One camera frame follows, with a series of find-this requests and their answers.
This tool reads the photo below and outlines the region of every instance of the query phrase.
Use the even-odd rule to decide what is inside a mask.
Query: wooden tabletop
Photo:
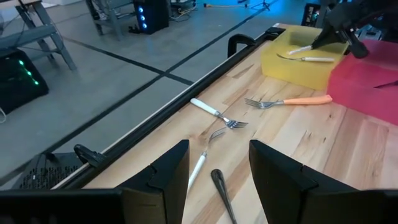
[[[22,3],[30,4],[30,3],[37,2],[37,1],[41,1],[41,0],[22,0]],[[5,2],[0,2],[0,9],[16,7],[16,6],[20,6],[18,0],[9,0],[9,1],[5,1]]]
[[[252,181],[248,159],[250,139],[358,189],[398,187],[398,128],[376,118],[330,103],[321,106],[275,106],[257,110],[243,98],[281,100],[318,96],[314,91],[261,72],[265,43],[214,82],[198,98],[228,118],[249,122],[215,140],[196,182],[187,195],[183,223],[231,223],[210,178],[224,173],[238,223],[266,223]],[[224,123],[188,104],[92,180],[86,188],[115,187],[138,173],[181,139],[190,140],[190,170],[209,135]]]

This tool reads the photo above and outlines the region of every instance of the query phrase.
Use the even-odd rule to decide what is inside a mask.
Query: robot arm
[[[353,55],[364,58],[369,52],[355,36],[355,32],[396,7],[398,0],[353,0],[336,4],[326,15],[323,29],[312,43],[312,48],[348,42]]]

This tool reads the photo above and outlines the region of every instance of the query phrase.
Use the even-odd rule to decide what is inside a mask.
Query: red foam block
[[[335,103],[398,125],[398,44],[365,40],[368,57],[346,56],[332,70],[328,94]]]

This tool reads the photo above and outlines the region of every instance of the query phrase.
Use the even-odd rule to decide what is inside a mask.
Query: black metal rail
[[[139,126],[133,132],[128,134],[122,140],[117,142],[112,148],[104,153],[106,159],[99,164],[98,167],[88,166],[81,170],[79,173],[70,176],[58,189],[79,189],[88,184],[97,175],[119,159],[124,153],[128,152],[134,147],[139,141],[144,139],[150,134],[155,128],[161,125],[174,113],[180,110],[183,106],[190,102],[190,100],[199,95],[203,90],[208,88],[213,82],[222,77],[226,72],[231,70],[237,63],[245,59],[248,55],[254,52],[260,45],[265,41],[274,40],[276,37],[281,35],[285,29],[271,27],[266,30],[256,40],[248,41],[248,38],[242,38],[242,35],[237,34],[231,37],[228,42],[228,54],[231,54],[230,58],[222,63],[219,67],[210,72],[206,78],[193,84],[183,95],[179,96],[163,110],[159,111],[151,119],[147,120],[144,124]],[[247,44],[245,48],[236,53],[236,47],[238,44]]]

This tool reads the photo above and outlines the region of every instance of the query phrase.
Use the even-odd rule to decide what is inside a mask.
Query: black equipment box
[[[304,15],[301,26],[315,27],[320,14],[321,5],[307,3],[304,7]]]
[[[30,58],[21,50],[0,56],[0,108],[12,110],[49,92]]]
[[[140,31],[145,34],[169,26],[169,4],[167,0],[133,0]]]
[[[36,155],[12,189],[51,189],[82,165],[74,152]]]

